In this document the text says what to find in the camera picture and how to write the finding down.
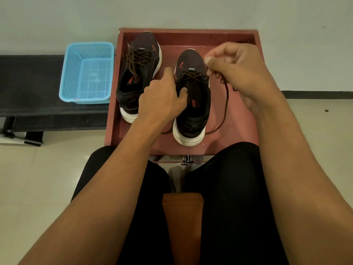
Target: sneaker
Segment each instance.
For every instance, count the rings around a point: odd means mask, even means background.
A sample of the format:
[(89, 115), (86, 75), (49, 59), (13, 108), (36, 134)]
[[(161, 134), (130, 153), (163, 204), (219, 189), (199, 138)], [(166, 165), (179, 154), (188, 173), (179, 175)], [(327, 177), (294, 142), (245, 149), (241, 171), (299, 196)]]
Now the sneaker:
[(188, 90), (188, 105), (174, 120), (173, 135), (179, 144), (192, 147), (205, 136), (205, 127), (210, 115), (211, 92), (207, 68), (202, 57), (193, 49), (185, 50), (175, 67), (176, 92), (183, 87)]
[(120, 112), (128, 123), (138, 116), (138, 99), (162, 65), (162, 51), (152, 32), (139, 34), (128, 45), (126, 67), (117, 83)]

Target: brown shoelace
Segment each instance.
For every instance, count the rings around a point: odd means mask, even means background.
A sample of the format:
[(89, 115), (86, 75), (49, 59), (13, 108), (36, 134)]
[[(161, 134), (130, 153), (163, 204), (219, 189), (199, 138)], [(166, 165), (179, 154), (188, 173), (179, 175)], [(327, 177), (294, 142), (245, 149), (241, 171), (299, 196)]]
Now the brown shoelace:
[(126, 61), (129, 71), (137, 78), (136, 68), (144, 66), (147, 62), (151, 61), (152, 53), (144, 49), (134, 49), (131, 45), (127, 45)]
[[(207, 80), (207, 77), (205, 78), (205, 76), (203, 76), (201, 73), (194, 73), (194, 72), (190, 72), (190, 71), (185, 71), (185, 72), (183, 72), (183, 76), (184, 75), (186, 76), (185, 79), (194, 78), (194, 79), (196, 79), (199, 82)], [(222, 123), (216, 129), (214, 129), (213, 131), (210, 131), (210, 132), (206, 132), (205, 135), (209, 135), (209, 134), (212, 134), (212, 133), (216, 132), (219, 128), (221, 128), (221, 126), (224, 124), (224, 121), (226, 120), (227, 108), (228, 108), (228, 100), (229, 100), (229, 90), (228, 90), (227, 80), (225, 79), (223, 74), (221, 74), (221, 78), (222, 78), (222, 80), (224, 82), (224, 86), (226, 87), (226, 92), (227, 92), (227, 98), (226, 98), (226, 105), (225, 105), (225, 108), (224, 108), (223, 120), (222, 120)], [(172, 133), (173, 132), (173, 125), (174, 124), (172, 124), (172, 127), (167, 132), (162, 132), (162, 135)]]

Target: white wall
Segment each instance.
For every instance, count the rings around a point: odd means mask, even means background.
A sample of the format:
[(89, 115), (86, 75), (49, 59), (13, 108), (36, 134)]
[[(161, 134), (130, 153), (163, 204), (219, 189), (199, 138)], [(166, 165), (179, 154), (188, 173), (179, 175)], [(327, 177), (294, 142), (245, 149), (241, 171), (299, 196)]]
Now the white wall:
[(120, 27), (258, 29), (282, 90), (353, 91), (353, 0), (0, 0), (0, 54), (116, 44)]

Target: red tray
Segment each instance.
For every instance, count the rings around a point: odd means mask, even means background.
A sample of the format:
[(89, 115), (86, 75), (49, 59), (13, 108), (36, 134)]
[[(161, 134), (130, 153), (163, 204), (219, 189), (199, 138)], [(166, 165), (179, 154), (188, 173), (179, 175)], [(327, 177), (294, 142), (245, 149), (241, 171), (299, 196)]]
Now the red tray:
[[(170, 66), (174, 69), (179, 55), (188, 48), (195, 49), (201, 56), (204, 56), (209, 50), (224, 42), (241, 41), (256, 44), (262, 54), (260, 37), (256, 30), (120, 29), (115, 52), (105, 145), (117, 146), (130, 128), (130, 124), (121, 118), (119, 103), (116, 99), (117, 81), (119, 72), (123, 69), (124, 64), (121, 56), (126, 54), (127, 43), (130, 43), (138, 33), (143, 31), (153, 32), (162, 49), (162, 66), (155, 77), (156, 79), (161, 78), (165, 67)], [(160, 135), (153, 145), (150, 155), (214, 155), (236, 142), (247, 141), (258, 144), (253, 115), (245, 107), (239, 93), (233, 91), (230, 85), (228, 88), (227, 117), (220, 129), (213, 134), (206, 135), (203, 141), (194, 147), (180, 145), (176, 142), (172, 133)], [(225, 87), (213, 76), (210, 78), (210, 89), (211, 111), (206, 125), (206, 132), (214, 130), (222, 122), (226, 102)], [(165, 131), (170, 129), (171, 126), (172, 123), (169, 123)]]

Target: black pants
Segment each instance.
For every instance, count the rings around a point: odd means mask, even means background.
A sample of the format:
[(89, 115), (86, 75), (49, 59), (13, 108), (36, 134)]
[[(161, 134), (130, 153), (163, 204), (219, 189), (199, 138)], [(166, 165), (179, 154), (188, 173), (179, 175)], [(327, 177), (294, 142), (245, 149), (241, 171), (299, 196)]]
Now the black pants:
[[(89, 158), (73, 198), (114, 151), (106, 146)], [(274, 221), (259, 148), (240, 142), (188, 173), (184, 192), (204, 198), (201, 264), (288, 264)], [(163, 193), (168, 174), (148, 161), (136, 210), (117, 264), (173, 264)]]

